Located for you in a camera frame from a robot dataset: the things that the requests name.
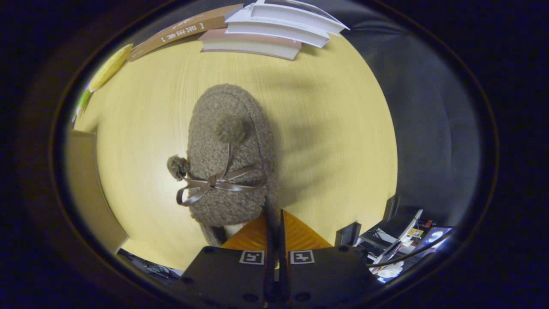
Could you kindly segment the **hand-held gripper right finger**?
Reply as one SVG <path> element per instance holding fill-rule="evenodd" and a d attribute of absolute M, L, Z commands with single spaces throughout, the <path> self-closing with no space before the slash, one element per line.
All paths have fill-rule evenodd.
<path fill-rule="evenodd" d="M 284 210 L 280 245 L 280 282 L 287 309 L 361 308 L 379 289 L 360 249 L 331 245 Z"/>

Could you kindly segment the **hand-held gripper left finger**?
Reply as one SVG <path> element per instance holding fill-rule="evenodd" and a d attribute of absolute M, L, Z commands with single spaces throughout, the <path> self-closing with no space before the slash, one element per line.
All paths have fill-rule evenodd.
<path fill-rule="evenodd" d="M 193 309 L 266 309 L 275 258 L 272 229 L 261 215 L 222 246 L 202 248 L 173 291 Z"/>

